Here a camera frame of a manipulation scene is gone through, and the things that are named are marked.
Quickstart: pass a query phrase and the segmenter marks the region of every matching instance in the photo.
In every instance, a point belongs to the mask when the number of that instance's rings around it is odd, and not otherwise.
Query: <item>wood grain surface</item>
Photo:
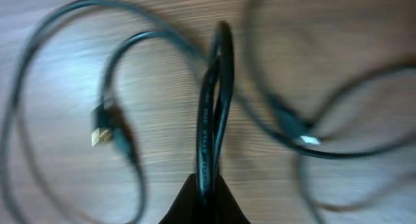
[[[0,0],[1,113],[26,38],[48,12],[69,1]],[[205,48],[215,23],[230,22],[237,82],[273,124],[243,69],[245,0],[128,1],[192,32]],[[344,81],[416,54],[415,6],[414,0],[263,0],[254,32],[261,71],[274,90],[311,117]],[[76,14],[45,44],[25,87],[27,124],[46,180],[72,206],[107,223],[128,221],[138,195],[113,148],[90,147],[90,113],[111,51],[130,35],[152,28],[117,10]],[[158,223],[193,170],[198,88],[181,55],[154,40],[125,56],[117,90],[140,141],[148,178],[142,223]],[[338,133],[320,149],[364,150],[411,132],[415,94],[414,72],[368,86],[319,129]],[[36,187],[19,144],[14,137],[10,160],[19,203],[35,224],[67,223]],[[236,103],[224,147],[224,178],[252,223],[313,222],[294,183],[294,154],[261,132]],[[362,160],[308,160],[316,200],[337,211],[323,211],[328,223],[416,223],[415,156],[409,147]],[[0,223],[13,223],[3,206]]]

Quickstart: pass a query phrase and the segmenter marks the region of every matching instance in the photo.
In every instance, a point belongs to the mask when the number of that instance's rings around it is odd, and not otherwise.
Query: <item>black cable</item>
[[[208,61],[209,68],[201,84],[196,124],[196,174],[197,191],[205,211],[203,219],[213,223],[210,220],[214,218],[214,184],[234,87],[233,39],[225,22],[217,26]],[[220,86],[214,111],[218,79]]]
[[[66,6],[61,7],[60,9],[54,11],[48,17],[46,17],[43,22],[41,22],[40,26],[35,30],[34,34],[31,36],[27,47],[25,48],[20,63],[18,65],[18,71],[16,74],[16,78],[13,83],[12,87],[12,94],[10,95],[10,99],[6,106],[5,111],[5,118],[3,119],[3,128],[1,132],[1,143],[0,143],[0,186],[2,191],[3,201],[5,203],[5,207],[10,212],[12,217],[21,224],[28,224],[29,221],[21,211],[20,207],[18,206],[11,187],[10,187],[10,175],[8,171],[8,150],[9,150],[9,139],[10,139],[10,130],[12,125],[13,117],[17,114],[17,111],[20,108],[20,95],[24,84],[24,78],[27,74],[27,68],[30,65],[30,62],[33,56],[36,54],[37,50],[41,47],[44,38],[46,37],[46,32],[49,31],[52,24],[62,17],[63,15],[76,10],[78,8],[82,8],[85,6],[109,6],[114,8],[121,8],[127,11],[130,11],[134,14],[138,14],[143,16],[147,20],[154,23],[158,28],[164,31],[166,37],[168,37],[174,44],[181,48],[182,52],[186,53],[187,56],[194,57],[192,60],[192,64],[194,68],[198,67],[198,59],[202,58],[202,54],[199,50],[194,49],[195,46],[192,45],[187,39],[182,37],[173,27],[169,26],[166,22],[159,19],[158,17],[149,14],[140,6],[130,5],[128,3],[124,3],[122,1],[113,1],[113,0],[80,0],[73,3],[70,3]],[[134,167],[135,171],[139,172],[139,168]],[[61,214],[65,214],[65,211],[62,211],[63,206],[57,205],[54,206],[56,209],[60,210]],[[133,223],[138,223],[141,215],[142,215],[142,208],[139,209],[138,216],[133,220]]]
[[[243,29],[244,29],[244,59],[246,62],[246,67],[249,68],[250,75],[254,78],[254,82],[256,83],[259,91],[262,93],[263,97],[265,98],[266,102],[271,106],[273,113],[275,113],[276,119],[279,121],[279,126],[281,130],[283,130],[283,134],[276,132],[272,128],[270,128],[267,124],[265,124],[261,119],[258,118],[258,116],[253,111],[253,108],[248,104],[246,99],[241,96],[238,93],[238,88],[234,87],[235,90],[235,99],[241,107],[244,109],[244,111],[253,119],[253,121],[259,125],[261,129],[263,129],[269,136],[273,137],[276,141],[282,143],[284,146],[293,149],[294,151],[305,155],[305,156],[313,156],[317,158],[327,158],[327,159],[348,159],[348,158],[358,158],[358,157],[365,157],[365,156],[372,156],[377,155],[380,153],[386,153],[395,149],[398,149],[399,147],[402,147],[403,145],[400,145],[399,143],[408,143],[409,141],[412,141],[414,139],[414,134],[412,134],[410,137],[405,138],[404,140],[398,142],[398,143],[390,143],[383,145],[381,147],[377,147],[376,149],[370,150],[370,151],[364,151],[359,153],[327,153],[322,151],[316,151],[311,150],[306,147],[303,147],[301,145],[298,145],[295,143],[294,140],[296,140],[297,136],[307,136],[309,133],[309,128],[306,125],[306,121],[301,119],[299,116],[297,116],[296,112],[292,110],[289,106],[287,106],[281,97],[278,95],[274,95],[272,92],[269,91],[268,86],[264,82],[263,79],[256,78],[257,74],[259,73],[259,69],[257,67],[258,62],[256,62],[256,57],[254,53],[255,49],[255,40],[253,38],[252,34],[252,26],[253,26],[253,17],[255,14],[255,8],[258,7],[260,0],[249,0],[248,4],[246,5],[246,8],[244,10],[244,15],[246,18],[243,22]],[[40,24],[40,26],[35,30],[35,33],[32,35],[31,39],[28,42],[27,48],[23,52],[22,59],[20,60],[20,63],[18,65],[18,73],[16,75],[16,80],[13,83],[12,88],[12,95],[10,96],[10,99],[8,101],[8,104],[6,106],[6,112],[5,112],[5,118],[3,120],[3,128],[1,132],[1,143],[0,143],[0,185],[2,189],[3,194],[3,200],[5,201],[6,207],[9,210],[9,212],[12,214],[13,218],[19,222],[19,223],[29,223],[27,221],[27,218],[22,214],[19,206],[16,204],[14,197],[12,195],[11,189],[10,189],[10,179],[9,179],[9,173],[8,173],[8,141],[10,137],[10,128],[12,124],[13,117],[15,114],[17,114],[17,110],[20,107],[20,95],[21,90],[23,88],[23,81],[26,76],[27,68],[29,67],[29,64],[31,62],[32,57],[35,55],[37,49],[40,48],[42,42],[44,41],[44,38],[46,37],[46,33],[50,30],[52,24],[59,19],[61,16],[65,15],[68,12],[71,12],[72,10],[76,10],[78,8],[82,8],[85,6],[109,6],[114,8],[121,8],[127,11],[130,11],[134,14],[138,14],[144,18],[146,18],[148,21],[154,23],[156,27],[162,31],[166,38],[169,39],[174,45],[176,45],[186,56],[189,58],[188,63],[190,64],[192,68],[192,72],[197,79],[197,81],[200,81],[198,78],[198,62],[205,61],[208,62],[208,60],[205,58],[203,52],[198,49],[198,47],[193,44],[190,40],[186,39],[182,34],[180,34],[176,29],[174,29],[172,26],[167,24],[162,19],[158,18],[157,16],[154,16],[152,14],[149,14],[145,11],[142,7],[130,5],[128,3],[124,3],[121,1],[111,1],[111,0],[80,0],[73,3],[70,3],[57,11],[50,14],[48,17],[46,17],[45,20]],[[403,67],[405,69],[413,69],[413,67]],[[347,92],[340,92],[335,95],[335,97],[332,97],[333,101],[327,102],[327,109],[333,108],[335,104],[337,104],[342,98],[346,96],[346,94],[349,94],[350,91],[355,90],[355,88],[349,89]],[[215,147],[216,150],[214,154],[219,153],[219,149]]]
[[[99,94],[100,104],[111,105],[114,102],[116,102],[115,95],[113,94],[113,80],[114,72],[116,71],[116,66],[119,63],[120,59],[135,44],[152,38],[168,38],[168,36],[166,33],[159,31],[140,32],[126,39],[126,41],[119,45],[115,52],[113,52],[109,59],[109,63],[105,68],[104,81],[102,83]]]
[[[268,103],[269,107],[271,108],[271,111],[275,114],[275,118],[279,121],[279,126],[280,129],[283,131],[283,134],[272,130],[270,127],[268,127],[261,121],[256,121],[256,123],[273,139],[283,144],[284,146],[295,150],[298,153],[296,159],[296,176],[298,179],[298,184],[300,186],[300,194],[303,197],[307,208],[311,212],[312,216],[315,218],[315,221],[319,224],[324,224],[324,218],[317,210],[309,191],[307,171],[304,162],[306,156],[312,156],[323,159],[353,159],[380,155],[383,153],[398,150],[405,146],[409,146],[410,143],[414,142],[416,139],[416,131],[411,132],[409,135],[403,137],[401,140],[386,143],[368,151],[357,153],[327,153],[307,149],[305,147],[296,145],[293,141],[293,139],[296,138],[296,135],[293,136],[293,131],[291,130],[295,129],[295,131],[300,132],[302,134],[304,133],[305,129],[308,129],[309,132],[312,131],[313,128],[315,128],[317,125],[321,123],[326,114],[330,113],[331,110],[335,108],[335,106],[339,105],[339,103],[344,98],[348,97],[352,92],[356,91],[358,88],[362,88],[363,85],[367,84],[368,82],[375,81],[376,79],[379,79],[387,75],[391,75],[401,71],[414,70],[416,68],[416,64],[401,64],[398,66],[389,67],[387,69],[373,71],[360,77],[357,80],[353,80],[352,82],[346,83],[344,86],[339,88],[330,96],[330,98],[325,102],[325,104],[318,111],[317,115],[312,119],[312,121],[301,119],[301,117],[297,116],[295,114],[296,112],[293,111],[293,109],[284,102],[282,97],[270,91],[270,88],[264,79],[261,69],[259,69],[260,63],[258,58],[256,57],[257,48],[255,44],[257,40],[255,39],[255,34],[253,33],[253,31],[255,16],[257,15],[256,10],[259,8],[260,3],[261,0],[247,0],[247,3],[244,6],[244,12],[242,14],[244,17],[242,19],[241,25],[241,28],[243,29],[243,58],[246,64],[245,68],[250,74],[257,89],[262,94],[263,99]]]

